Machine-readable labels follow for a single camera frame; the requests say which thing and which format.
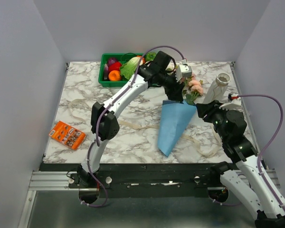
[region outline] green crate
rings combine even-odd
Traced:
[[[108,59],[111,57],[115,57],[120,61],[122,64],[126,63],[129,61],[131,58],[135,56],[141,56],[142,53],[130,53],[125,55],[125,53],[104,53],[101,56],[101,64],[100,64],[100,71],[99,71],[99,77],[98,77],[98,82],[103,86],[103,87],[123,87],[128,81],[118,81],[118,82],[112,82],[112,81],[104,81],[103,80],[103,73],[104,73],[104,67],[105,64],[107,63]]]

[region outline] orange package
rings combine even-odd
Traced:
[[[72,150],[77,150],[81,143],[86,138],[86,134],[80,130],[77,130],[70,125],[59,121],[55,127],[51,130],[49,136],[52,139],[64,144]]]

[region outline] white wall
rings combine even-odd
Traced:
[[[67,60],[172,45],[190,60],[236,60],[269,0],[34,0]]]
[[[271,0],[236,62],[242,93],[276,97],[285,112],[285,0]],[[245,98],[256,136],[263,147],[274,133],[279,109],[266,98]],[[280,133],[265,161],[275,168],[285,193],[285,113]]]
[[[18,226],[64,74],[65,61],[33,1],[0,1],[0,228]]]

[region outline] marble table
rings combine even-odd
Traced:
[[[222,102],[227,102],[230,92],[238,92],[229,63],[189,62],[189,65],[197,79],[203,80],[205,93],[219,73],[226,73],[231,77]],[[59,120],[63,121],[85,132],[87,137],[76,151],[49,139],[44,156],[45,163],[81,163],[85,159],[92,137],[91,108],[96,101],[102,103],[120,89],[102,87],[98,83],[99,69],[100,62],[70,63],[55,124]],[[231,162],[223,152],[221,142],[214,137],[211,124],[203,122],[197,114],[169,157],[162,154],[157,148],[156,126],[160,122],[162,101],[166,99],[163,88],[150,88],[134,99],[118,119],[127,124],[121,124],[119,133],[108,143],[101,163]],[[202,101],[203,97],[200,97],[196,102]],[[245,135],[253,142],[249,128],[246,129]]]

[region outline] blue wrapping paper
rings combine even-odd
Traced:
[[[161,122],[158,133],[157,147],[167,157],[188,126],[196,112],[196,107],[174,101],[163,101],[161,107]]]

